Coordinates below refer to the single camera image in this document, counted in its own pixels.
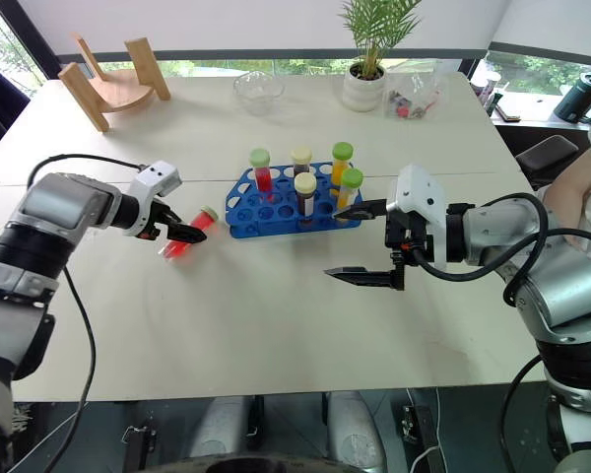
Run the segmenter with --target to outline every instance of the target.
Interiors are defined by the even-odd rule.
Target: green trees
[[[45,82],[41,71],[1,18],[0,73],[29,97]]]
[[[276,59],[276,74],[343,74],[352,59]]]
[[[195,64],[192,61],[158,61],[160,70],[165,77],[190,77]],[[117,71],[118,69],[133,69],[131,61],[126,62],[101,62],[100,68],[103,71]]]
[[[501,84],[509,82],[511,92],[560,95],[559,87],[572,86],[591,66],[546,57],[490,51],[486,61],[501,74]]]

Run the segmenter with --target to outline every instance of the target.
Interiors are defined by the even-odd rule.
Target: person's arm
[[[584,152],[548,188],[545,205],[552,209],[562,227],[577,229],[582,207],[591,193],[591,150]]]

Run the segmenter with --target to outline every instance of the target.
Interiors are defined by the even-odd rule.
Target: white cap
[[[217,222],[219,220],[219,214],[217,212],[215,212],[212,207],[208,207],[207,205],[202,206],[202,208],[200,209],[202,212],[207,213],[208,215],[210,215],[210,218],[213,219],[215,222]]]
[[[294,179],[294,187],[300,194],[311,194],[317,188],[317,179],[310,172],[301,172]]]
[[[499,82],[501,80],[501,74],[496,71],[489,71],[486,73],[486,78],[489,81]]]
[[[296,165],[308,165],[313,158],[311,149],[306,146],[298,146],[292,149],[292,160]]]

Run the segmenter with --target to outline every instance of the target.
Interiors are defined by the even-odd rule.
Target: red liquid
[[[272,190],[272,174],[269,168],[256,168],[254,170],[256,175],[256,186],[261,192],[270,192]]]
[[[214,223],[215,221],[209,214],[200,212],[190,223],[190,226],[204,231]],[[184,243],[182,241],[169,241],[164,247],[164,258],[171,259],[181,256],[191,245],[191,243]]]

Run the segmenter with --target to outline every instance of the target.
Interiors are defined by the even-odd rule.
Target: window
[[[482,63],[478,70],[484,67],[501,75],[500,87],[508,84],[508,91],[534,94],[563,95],[581,73],[591,72],[585,64],[497,51],[489,51]]]
[[[480,61],[473,78],[481,78],[488,71],[499,73],[501,79],[496,87],[505,90],[501,103],[507,103],[507,107],[522,120],[554,121],[552,112],[562,96],[569,92],[580,74],[591,72],[591,66],[489,51]]]
[[[0,16],[0,73],[32,97],[46,78]]]
[[[158,61],[165,77],[227,77],[249,71],[263,71],[275,75],[328,75],[344,74],[353,59],[226,59],[210,61]],[[417,71],[430,72],[435,59],[383,59],[390,68],[406,64]],[[103,71],[133,68],[131,62],[102,62]]]

